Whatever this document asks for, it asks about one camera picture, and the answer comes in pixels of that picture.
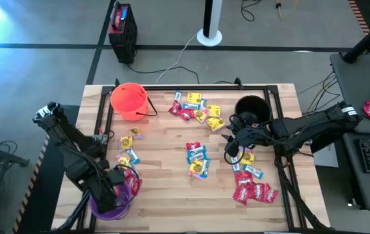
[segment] white cable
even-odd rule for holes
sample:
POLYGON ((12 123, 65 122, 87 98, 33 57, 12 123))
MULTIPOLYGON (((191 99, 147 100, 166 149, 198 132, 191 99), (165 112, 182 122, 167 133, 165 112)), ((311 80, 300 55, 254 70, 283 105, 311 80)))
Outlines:
POLYGON ((193 37, 186 43, 185 47, 182 49, 182 51, 180 51, 180 54, 179 54, 179 58, 178 60, 173 64, 171 65, 169 68, 166 69, 166 71, 164 71, 160 76, 159 78, 156 80, 156 84, 157 82, 159 82, 159 80, 163 77, 163 75, 168 71, 170 70, 171 68, 173 68, 174 66, 176 66, 176 64, 179 63, 179 60, 180 58, 182 57, 182 53, 184 52, 184 50, 186 49, 186 47, 189 45, 189 43, 193 40, 193 38, 195 38, 195 36, 197 35, 198 33, 195 33, 195 35, 193 35, 193 37))

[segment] desk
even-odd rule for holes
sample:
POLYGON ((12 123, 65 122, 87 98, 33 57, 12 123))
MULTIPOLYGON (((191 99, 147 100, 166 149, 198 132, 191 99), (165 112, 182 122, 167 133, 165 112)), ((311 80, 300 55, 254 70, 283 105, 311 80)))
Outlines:
MULTIPOLYGON (((226 87, 229 84, 218 84, 226 87)), ((86 86, 76 127, 86 135, 94 133, 98 105, 101 97, 100 85, 86 86)), ((293 84, 279 84, 280 101, 285 117, 301 116, 295 87, 293 84)), ((221 116, 229 124, 228 116, 233 114, 239 98, 256 95, 261 98, 263 92, 257 90, 199 90, 209 104, 220 105, 221 116)), ((138 126, 144 139, 136 140, 133 149, 141 158, 137 170, 143 179, 139 195, 133 201, 129 214, 122 220, 97 220, 97 232, 215 232, 215 231, 284 231, 287 230, 284 205, 281 192, 273 204, 249 200, 244 206, 232 199, 235 181, 231 166, 223 159, 225 139, 221 134, 230 130, 221 129, 212 133, 210 128, 195 120, 186 122, 168 110, 174 100, 174 91, 148 91, 157 117, 145 117, 137 122, 128 122, 114 113, 111 130, 115 137, 127 133, 128 129, 138 126), (189 165, 186 157, 186 142, 200 141, 207 148, 211 158, 209 176, 205 181, 187 176, 189 165)), ((182 102, 187 96, 183 91, 182 102)), ((276 106, 273 97, 271 103, 274 116, 276 106)), ((107 108, 104 109, 103 123, 106 121, 107 108)), ((118 154, 117 143, 109 142, 107 159, 113 163, 118 154)), ((309 147, 302 151, 310 153, 309 147)), ((280 190, 277 169, 274 166, 272 147, 256 147, 256 168, 264 172, 261 182, 268 182, 272 188, 280 190)), ((303 200, 318 219, 329 226, 328 216, 317 178, 313 158, 303 155, 294 157, 300 193, 303 200)), ((62 183, 60 196, 55 211, 53 227, 59 227, 70 215, 81 192, 66 178, 62 183)), ((292 213, 298 226, 298 217, 293 200, 292 213)))

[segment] bucket handle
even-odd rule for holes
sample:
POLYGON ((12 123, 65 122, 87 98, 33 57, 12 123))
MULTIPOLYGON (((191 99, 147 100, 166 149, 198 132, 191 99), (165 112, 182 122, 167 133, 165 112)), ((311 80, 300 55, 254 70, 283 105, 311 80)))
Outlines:
POLYGON ((143 114, 143 113, 140 113, 140 112, 136 112, 135 114, 141 114, 141 115, 144 115, 144 116, 157 116, 157 110, 156 110, 156 108, 154 108, 152 101, 148 97, 147 97, 147 100, 150 103, 150 105, 152 106, 154 112, 156 112, 156 113, 155 114, 143 114))

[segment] gray floor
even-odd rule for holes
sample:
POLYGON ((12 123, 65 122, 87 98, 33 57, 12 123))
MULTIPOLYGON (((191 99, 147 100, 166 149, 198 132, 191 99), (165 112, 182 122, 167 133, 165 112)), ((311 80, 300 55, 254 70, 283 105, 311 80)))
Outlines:
MULTIPOLYGON (((139 26, 139 44, 183 45, 202 28, 203 1, 130 0, 139 26)), ((284 5, 289 15, 281 21, 274 1, 253 7, 256 20, 245 21, 241 2, 224 0, 220 30, 225 46, 350 47, 363 36, 348 1, 303 0, 291 14, 293 2, 284 5)), ((97 44, 108 1, 0 0, 0 43, 97 44)), ((0 49, 0 141, 14 140, 18 155, 31 159, 28 168, 13 168, 5 188, 0 229, 10 232, 45 133, 31 118, 48 101, 79 105, 94 56, 93 49, 0 49)), ((169 67, 179 51, 139 51, 131 66, 140 71, 169 67)), ((201 83, 295 83, 299 91, 322 81, 330 72, 329 53, 186 51, 181 65, 198 72, 201 83)), ((94 84, 132 81, 154 83, 159 74, 133 73, 118 63, 111 50, 103 50, 94 84)), ((195 83, 193 74, 175 70, 167 83, 195 83)), ((306 111, 319 87, 299 96, 306 111)), ((333 92, 339 93, 337 86, 333 92)), ((323 103, 329 100, 325 96, 323 103)), ((369 212, 346 207, 341 194, 323 186, 332 225, 337 229, 370 231, 369 212)))

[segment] orange bucket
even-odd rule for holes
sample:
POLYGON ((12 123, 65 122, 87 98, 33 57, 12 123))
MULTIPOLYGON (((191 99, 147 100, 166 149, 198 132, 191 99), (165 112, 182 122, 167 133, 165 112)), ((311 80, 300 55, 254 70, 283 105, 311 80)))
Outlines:
POLYGON ((147 92, 136 83, 121 84, 111 94, 111 105, 126 120, 139 120, 147 115, 147 92))

